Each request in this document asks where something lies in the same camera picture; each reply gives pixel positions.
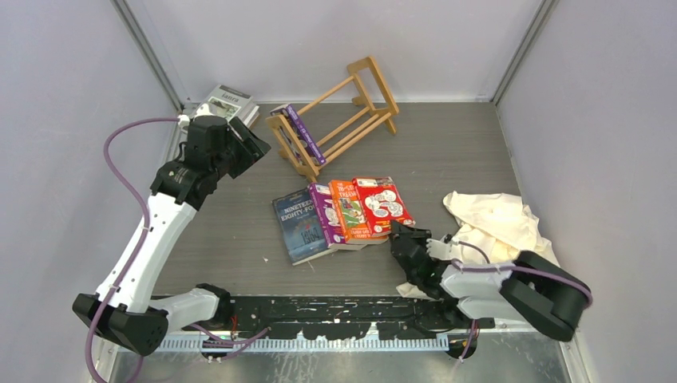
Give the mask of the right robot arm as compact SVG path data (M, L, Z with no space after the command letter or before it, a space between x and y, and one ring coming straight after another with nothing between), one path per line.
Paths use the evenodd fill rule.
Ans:
M402 295L442 302L452 327L507 319L569 342L593 303L588 285L534 251L493 262L475 244L452 235L434 239L429 230L396 220L390 223L389 244L406 276Z

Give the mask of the red Treehouse book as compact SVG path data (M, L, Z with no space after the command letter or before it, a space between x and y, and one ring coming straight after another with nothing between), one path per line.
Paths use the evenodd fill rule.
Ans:
M413 226L416 223L390 176L353 178L352 184L372 237L388 235L391 232L392 221L406 226Z

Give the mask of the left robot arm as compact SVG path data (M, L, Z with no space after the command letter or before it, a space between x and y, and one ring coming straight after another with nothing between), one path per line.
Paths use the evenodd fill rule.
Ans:
M79 294L73 312L91 332L142 357L165 336L193 324L228 326L235 306L228 291L209 283L169 298L152 298L168 256L204 201L225 176L242 175L270 150L238 117L188 118L180 155L163 164L142 199L142 218L128 246L94 294Z

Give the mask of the purple 52-Storey Treehouse book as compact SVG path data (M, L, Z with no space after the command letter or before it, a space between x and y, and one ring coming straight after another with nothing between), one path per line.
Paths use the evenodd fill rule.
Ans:
M314 165L320 166L327 162L300 115L291 104L283 104L273 108L270 115L282 115L285 118Z

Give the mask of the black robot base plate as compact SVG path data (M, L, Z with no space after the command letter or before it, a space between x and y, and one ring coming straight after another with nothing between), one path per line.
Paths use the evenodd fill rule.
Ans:
M370 331L386 341L431 339L495 326L492 318L468 318L455 303L383 295L232 295L225 313L197 325L213 333L232 330L238 339L264 331L267 339L328 341L363 339Z

